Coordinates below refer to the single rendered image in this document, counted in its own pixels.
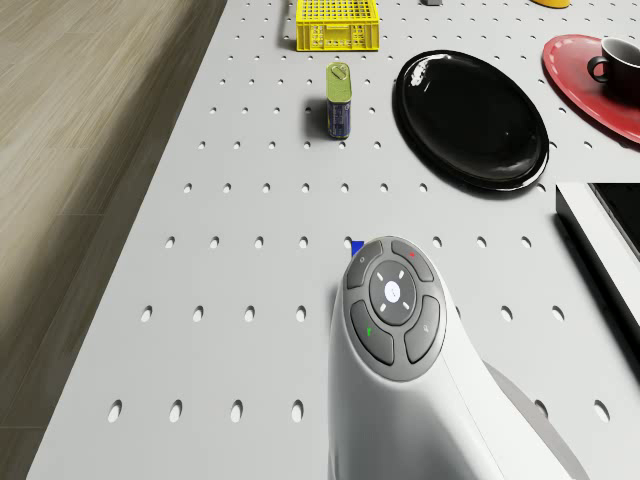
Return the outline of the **flat-sided yellow can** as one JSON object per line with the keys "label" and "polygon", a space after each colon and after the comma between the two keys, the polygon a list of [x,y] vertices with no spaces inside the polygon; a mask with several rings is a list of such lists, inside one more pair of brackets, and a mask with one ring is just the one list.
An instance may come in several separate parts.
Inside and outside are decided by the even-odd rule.
{"label": "flat-sided yellow can", "polygon": [[326,67],[327,124],[329,135],[346,139],[350,135],[352,87],[346,63],[332,62]]}

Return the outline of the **black plate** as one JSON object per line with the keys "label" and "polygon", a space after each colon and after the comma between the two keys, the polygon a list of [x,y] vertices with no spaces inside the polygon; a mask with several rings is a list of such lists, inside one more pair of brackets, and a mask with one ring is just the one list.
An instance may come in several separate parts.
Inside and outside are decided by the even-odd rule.
{"label": "black plate", "polygon": [[548,163],[549,138],[534,103],[509,76],[472,55],[413,56],[398,73],[393,103],[409,145],[453,180],[516,191]]}

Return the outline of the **yellow basket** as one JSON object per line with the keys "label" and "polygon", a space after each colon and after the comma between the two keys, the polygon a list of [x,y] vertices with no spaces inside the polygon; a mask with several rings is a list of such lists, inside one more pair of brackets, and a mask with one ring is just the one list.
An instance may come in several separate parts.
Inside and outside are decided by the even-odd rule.
{"label": "yellow basket", "polygon": [[297,51],[377,51],[379,14],[375,0],[298,0]]}

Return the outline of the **red plate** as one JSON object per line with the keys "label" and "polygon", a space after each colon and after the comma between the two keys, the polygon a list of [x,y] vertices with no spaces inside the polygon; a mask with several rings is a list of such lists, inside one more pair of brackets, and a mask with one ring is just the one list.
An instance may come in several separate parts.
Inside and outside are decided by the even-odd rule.
{"label": "red plate", "polygon": [[640,83],[618,89],[596,82],[587,71],[588,61],[601,54],[602,40],[580,34],[552,38],[543,50],[546,71],[555,85],[583,112],[640,144]]}

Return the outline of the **black mug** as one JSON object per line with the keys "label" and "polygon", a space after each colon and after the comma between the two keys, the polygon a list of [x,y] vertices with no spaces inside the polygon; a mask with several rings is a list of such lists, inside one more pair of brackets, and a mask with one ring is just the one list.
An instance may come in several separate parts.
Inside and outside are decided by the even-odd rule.
{"label": "black mug", "polygon": [[601,41],[601,54],[587,63],[587,71],[596,82],[622,89],[640,83],[640,48],[621,39]]}

